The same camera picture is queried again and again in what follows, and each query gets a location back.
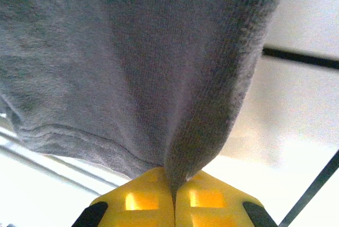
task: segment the gray cloth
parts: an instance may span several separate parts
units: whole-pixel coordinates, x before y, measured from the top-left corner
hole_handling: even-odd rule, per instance
[[[237,117],[278,0],[0,0],[0,98],[23,144],[172,187]]]

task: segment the yellow clip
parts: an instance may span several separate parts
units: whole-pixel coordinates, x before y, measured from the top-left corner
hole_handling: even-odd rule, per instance
[[[175,214],[164,168],[161,167],[95,199],[73,226],[85,227],[88,215],[98,212],[94,207],[101,207],[100,217],[96,217],[95,224],[88,226],[276,226],[257,199],[203,171],[178,190]]]

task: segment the white surface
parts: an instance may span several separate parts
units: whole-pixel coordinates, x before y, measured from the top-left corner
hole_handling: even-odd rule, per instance
[[[339,59],[339,0],[282,0],[266,45]]]
[[[204,170],[260,199],[280,223],[339,149],[338,85],[338,71],[262,58],[228,141]]]
[[[96,198],[13,160],[1,151],[0,166],[0,222],[3,224],[13,223],[17,227],[71,226]]]

